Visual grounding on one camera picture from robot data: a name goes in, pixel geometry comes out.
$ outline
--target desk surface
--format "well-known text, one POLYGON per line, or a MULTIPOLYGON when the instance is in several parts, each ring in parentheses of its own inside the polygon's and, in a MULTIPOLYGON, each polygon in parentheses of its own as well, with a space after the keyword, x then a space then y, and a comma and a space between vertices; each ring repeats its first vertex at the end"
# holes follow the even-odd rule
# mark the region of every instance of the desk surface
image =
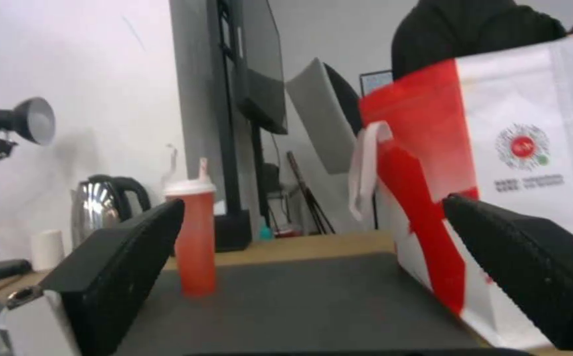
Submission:
MULTIPOLYGON (((376 252, 394 252, 394 242, 389 232, 368 232, 338 236, 307 236, 273 241, 258 241, 247 250, 216 254, 218 266, 236 266, 244 264, 263 264, 270 262, 298 261, 307 259, 322 259, 365 255, 376 252)), ((169 259, 164 269, 176 268, 174 259, 169 259)), ((47 272, 31 273, 19 280, 0 281, 0 300, 11 292, 24 286, 37 284, 47 272)), ((479 345, 485 345, 479 338, 479 345)), ((534 354, 540 356, 573 356, 573 352, 560 352, 554 349, 544 349, 534 354)))

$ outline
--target bag handle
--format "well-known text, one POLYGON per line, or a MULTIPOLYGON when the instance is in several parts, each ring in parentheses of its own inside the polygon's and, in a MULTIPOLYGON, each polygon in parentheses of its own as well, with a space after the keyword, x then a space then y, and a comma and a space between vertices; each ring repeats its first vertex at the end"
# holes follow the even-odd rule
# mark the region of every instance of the bag handle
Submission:
POLYGON ((356 138, 348 172, 348 207, 357 221, 370 213, 377 181, 377 148, 379 142, 393 139, 387 122, 379 121, 361 130, 356 138))

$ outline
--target gray wall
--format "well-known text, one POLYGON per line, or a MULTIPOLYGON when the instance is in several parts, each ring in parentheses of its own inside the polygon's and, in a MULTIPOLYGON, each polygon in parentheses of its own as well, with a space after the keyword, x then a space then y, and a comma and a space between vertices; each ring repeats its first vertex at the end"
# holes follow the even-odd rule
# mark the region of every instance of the gray wall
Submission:
MULTIPOLYGON (((205 0, 171 0, 174 47, 178 73, 185 161, 189 178, 198 176, 201 157, 209 159, 210 175, 216 185, 216 199, 225 198, 222 160, 220 157, 218 112, 225 103, 217 99, 223 78, 214 73, 212 47, 205 0)), ((234 139, 243 209, 250 210, 252 231, 257 236, 260 210, 253 166, 251 128, 248 120, 234 113, 234 139)))
POLYGON ((573 26, 573 0, 519 0, 517 3, 557 18, 567 29, 573 26))
MULTIPOLYGON (((284 78, 292 79, 319 57, 360 92, 359 74, 390 68, 390 43, 397 24, 414 1, 406 0, 271 0, 280 40, 284 78)), ((286 152, 293 151, 300 170, 338 232, 362 227, 348 211, 347 174, 330 176, 323 169, 293 103, 286 95, 287 136, 276 135, 282 181, 293 182, 286 152)), ((263 133, 264 159, 277 164, 273 142, 263 133)), ((279 209, 273 208, 280 215, 279 209)))

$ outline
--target black clothing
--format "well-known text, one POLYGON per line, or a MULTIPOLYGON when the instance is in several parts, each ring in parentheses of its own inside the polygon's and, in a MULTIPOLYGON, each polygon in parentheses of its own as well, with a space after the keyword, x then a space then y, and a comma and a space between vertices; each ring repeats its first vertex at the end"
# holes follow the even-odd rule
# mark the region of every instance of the black clothing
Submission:
POLYGON ((563 38, 561 23, 513 0, 419 0, 392 42, 394 80, 445 59, 563 38))

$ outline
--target white cup lid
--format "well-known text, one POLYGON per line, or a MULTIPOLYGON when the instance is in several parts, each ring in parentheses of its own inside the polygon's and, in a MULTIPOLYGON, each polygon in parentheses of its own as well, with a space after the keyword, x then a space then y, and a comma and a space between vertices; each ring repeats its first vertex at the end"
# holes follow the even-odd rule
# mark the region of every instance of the white cup lid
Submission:
POLYGON ((178 195, 193 195, 203 194, 205 192, 216 191, 216 186, 209 179, 191 179, 173 182, 166 186, 164 195, 178 196, 178 195))

